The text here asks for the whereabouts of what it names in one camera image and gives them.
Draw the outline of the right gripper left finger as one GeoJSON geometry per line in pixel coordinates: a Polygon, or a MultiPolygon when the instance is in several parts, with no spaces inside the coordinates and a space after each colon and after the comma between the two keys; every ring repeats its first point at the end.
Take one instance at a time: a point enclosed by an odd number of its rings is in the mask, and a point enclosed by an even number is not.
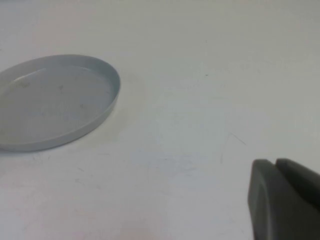
{"type": "Polygon", "coordinates": [[[276,163],[253,161],[247,202],[256,240],[320,238],[320,210],[295,191],[276,163]]]}

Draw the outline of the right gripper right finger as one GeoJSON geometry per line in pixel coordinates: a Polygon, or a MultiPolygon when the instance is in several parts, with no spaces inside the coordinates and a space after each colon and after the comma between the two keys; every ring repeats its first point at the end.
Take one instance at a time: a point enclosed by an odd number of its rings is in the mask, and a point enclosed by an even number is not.
{"type": "Polygon", "coordinates": [[[319,211],[320,175],[288,158],[277,159],[275,165],[295,191],[319,211]]]}

